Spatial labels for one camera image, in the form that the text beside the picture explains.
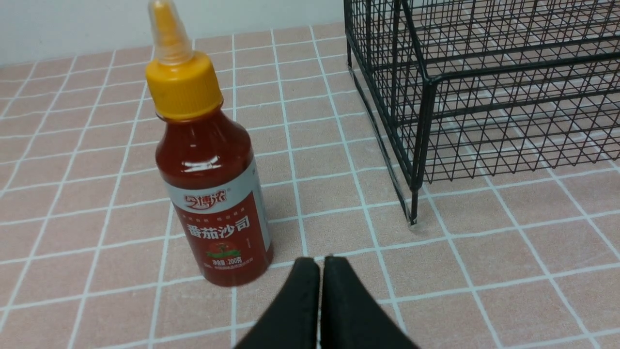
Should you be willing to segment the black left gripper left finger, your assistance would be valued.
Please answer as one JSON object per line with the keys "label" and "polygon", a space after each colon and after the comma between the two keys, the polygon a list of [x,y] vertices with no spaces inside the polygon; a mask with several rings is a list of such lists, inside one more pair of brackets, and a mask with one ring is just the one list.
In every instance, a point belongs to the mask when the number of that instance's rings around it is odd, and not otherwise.
{"label": "black left gripper left finger", "polygon": [[321,274],[311,257],[299,257],[285,283],[237,349],[314,349]]}

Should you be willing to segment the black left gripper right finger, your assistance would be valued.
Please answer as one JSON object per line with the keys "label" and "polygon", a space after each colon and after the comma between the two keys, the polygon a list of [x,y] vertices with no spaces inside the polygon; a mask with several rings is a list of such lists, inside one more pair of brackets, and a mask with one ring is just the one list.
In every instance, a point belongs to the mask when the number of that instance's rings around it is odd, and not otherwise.
{"label": "black left gripper right finger", "polygon": [[417,349],[372,298],[347,258],[327,256],[323,269],[324,349]]}

